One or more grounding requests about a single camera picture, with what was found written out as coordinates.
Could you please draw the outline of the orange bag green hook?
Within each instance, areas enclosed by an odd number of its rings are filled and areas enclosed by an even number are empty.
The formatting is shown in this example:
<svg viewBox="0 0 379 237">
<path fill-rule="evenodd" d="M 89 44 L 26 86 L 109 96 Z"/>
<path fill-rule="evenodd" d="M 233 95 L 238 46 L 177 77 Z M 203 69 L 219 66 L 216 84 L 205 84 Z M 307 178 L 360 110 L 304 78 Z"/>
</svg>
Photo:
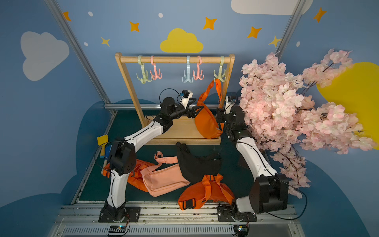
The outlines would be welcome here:
<svg viewBox="0 0 379 237">
<path fill-rule="evenodd" d="M 208 98 L 210 90 L 216 85 L 216 91 L 219 98 L 219 102 L 222 99 L 222 83 L 219 79 L 212 81 L 207 90 L 199 97 L 197 106 L 203 106 L 203 109 L 195 117 L 195 125 L 198 132 L 206 139 L 219 138 L 223 134 L 223 123 L 217 123 L 216 118 L 210 111 L 210 109 L 204 104 L 204 101 Z"/>
</svg>

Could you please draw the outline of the black sling bag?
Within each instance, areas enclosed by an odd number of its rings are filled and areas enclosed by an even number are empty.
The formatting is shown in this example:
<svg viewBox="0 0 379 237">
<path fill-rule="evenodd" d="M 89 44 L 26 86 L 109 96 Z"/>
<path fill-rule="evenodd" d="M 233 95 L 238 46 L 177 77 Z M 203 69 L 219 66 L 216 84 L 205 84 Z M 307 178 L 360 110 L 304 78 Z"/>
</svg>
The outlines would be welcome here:
<svg viewBox="0 0 379 237">
<path fill-rule="evenodd" d="M 217 176 L 222 168 L 221 155 L 217 152 L 206 156 L 195 156 L 186 144 L 177 142 L 177 159 L 182 176 L 190 183 L 202 181 L 205 175 Z"/>
</svg>

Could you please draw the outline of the orange bag pink hook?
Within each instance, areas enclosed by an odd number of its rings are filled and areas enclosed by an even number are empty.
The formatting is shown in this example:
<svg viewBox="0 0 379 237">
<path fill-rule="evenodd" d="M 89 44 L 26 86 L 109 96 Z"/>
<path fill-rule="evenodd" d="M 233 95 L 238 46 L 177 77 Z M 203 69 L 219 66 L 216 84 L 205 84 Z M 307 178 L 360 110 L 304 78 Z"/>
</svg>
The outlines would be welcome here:
<svg viewBox="0 0 379 237">
<path fill-rule="evenodd" d="M 204 175 L 203 179 L 186 188 L 180 195 L 178 205 L 181 210 L 200 209 L 209 200 L 213 202 L 227 202 L 232 204 L 235 199 L 234 193 L 224 183 L 223 176 Z"/>
</svg>

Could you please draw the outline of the pink shoulder bag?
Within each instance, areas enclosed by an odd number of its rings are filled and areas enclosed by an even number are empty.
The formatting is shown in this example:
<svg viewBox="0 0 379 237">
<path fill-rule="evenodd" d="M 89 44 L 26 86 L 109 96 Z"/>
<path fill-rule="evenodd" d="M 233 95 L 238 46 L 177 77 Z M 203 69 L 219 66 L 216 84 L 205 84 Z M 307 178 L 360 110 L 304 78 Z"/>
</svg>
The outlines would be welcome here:
<svg viewBox="0 0 379 237">
<path fill-rule="evenodd" d="M 177 157 L 164 157 L 158 151 L 154 159 L 157 165 L 141 171 L 144 185 L 151 196 L 158 197 L 190 185 L 190 181 L 182 175 Z"/>
</svg>

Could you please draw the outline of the orange sling bag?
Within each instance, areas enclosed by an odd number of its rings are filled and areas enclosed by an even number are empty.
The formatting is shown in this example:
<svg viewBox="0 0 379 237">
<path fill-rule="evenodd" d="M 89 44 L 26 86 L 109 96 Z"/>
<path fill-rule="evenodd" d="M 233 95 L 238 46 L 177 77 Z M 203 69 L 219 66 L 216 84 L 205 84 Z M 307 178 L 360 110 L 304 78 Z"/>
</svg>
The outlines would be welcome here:
<svg viewBox="0 0 379 237">
<path fill-rule="evenodd" d="M 154 164 L 137 159 L 136 167 L 134 171 L 129 175 L 128 184 L 134 186 L 135 188 L 141 191 L 148 192 L 148 189 L 146 188 L 144 184 L 141 171 L 150 166 L 154 166 Z"/>
</svg>

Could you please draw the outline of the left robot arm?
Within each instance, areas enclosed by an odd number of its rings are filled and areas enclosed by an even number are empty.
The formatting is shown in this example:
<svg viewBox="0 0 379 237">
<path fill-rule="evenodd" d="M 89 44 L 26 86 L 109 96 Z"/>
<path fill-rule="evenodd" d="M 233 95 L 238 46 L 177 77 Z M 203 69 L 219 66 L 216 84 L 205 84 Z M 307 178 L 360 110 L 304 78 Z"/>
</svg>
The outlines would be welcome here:
<svg viewBox="0 0 379 237">
<path fill-rule="evenodd" d="M 109 158 L 110 191 L 100 212 L 100 223 L 120 223 L 127 219 L 125 190 L 129 175 L 137 164 L 138 150 L 152 139 L 166 133 L 175 119 L 181 116 L 194 119 L 204 109 L 203 106 L 185 105 L 185 99 L 178 104 L 172 97 L 165 98 L 160 106 L 160 113 L 149 125 L 112 145 Z"/>
</svg>

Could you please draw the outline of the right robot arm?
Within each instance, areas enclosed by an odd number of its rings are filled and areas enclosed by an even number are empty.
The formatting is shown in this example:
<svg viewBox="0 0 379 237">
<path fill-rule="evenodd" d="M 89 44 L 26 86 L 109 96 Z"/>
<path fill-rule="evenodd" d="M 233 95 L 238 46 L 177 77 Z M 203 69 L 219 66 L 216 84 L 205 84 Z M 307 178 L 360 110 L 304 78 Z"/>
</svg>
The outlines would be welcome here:
<svg viewBox="0 0 379 237">
<path fill-rule="evenodd" d="M 216 121 L 223 124 L 223 132 L 235 143 L 254 178 L 248 196 L 237 198 L 239 213 L 268 213 L 284 210 L 288 205 L 288 179 L 278 174 L 259 151 L 252 133 L 244 121 L 244 112 L 238 105 L 218 108 Z"/>
</svg>

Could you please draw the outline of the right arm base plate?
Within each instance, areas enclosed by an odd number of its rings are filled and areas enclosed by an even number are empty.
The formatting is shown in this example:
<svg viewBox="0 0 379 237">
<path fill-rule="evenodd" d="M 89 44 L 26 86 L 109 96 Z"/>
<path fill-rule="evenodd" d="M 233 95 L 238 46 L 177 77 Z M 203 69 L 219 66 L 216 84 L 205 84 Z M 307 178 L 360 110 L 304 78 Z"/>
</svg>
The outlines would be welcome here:
<svg viewBox="0 0 379 237">
<path fill-rule="evenodd" d="M 217 206 L 219 222 L 257 222 L 254 212 L 239 212 L 235 205 L 219 204 Z"/>
</svg>

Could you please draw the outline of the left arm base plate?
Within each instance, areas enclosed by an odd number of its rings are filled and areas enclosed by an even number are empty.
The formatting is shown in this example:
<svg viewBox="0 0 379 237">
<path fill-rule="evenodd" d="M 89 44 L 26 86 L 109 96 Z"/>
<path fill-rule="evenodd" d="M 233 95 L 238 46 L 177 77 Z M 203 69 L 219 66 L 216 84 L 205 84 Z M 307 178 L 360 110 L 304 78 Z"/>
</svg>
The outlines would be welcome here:
<svg viewBox="0 0 379 237">
<path fill-rule="evenodd" d="M 99 223 L 136 223 L 139 221 L 141 207 L 119 207 L 110 206 L 102 208 L 98 219 Z"/>
</svg>

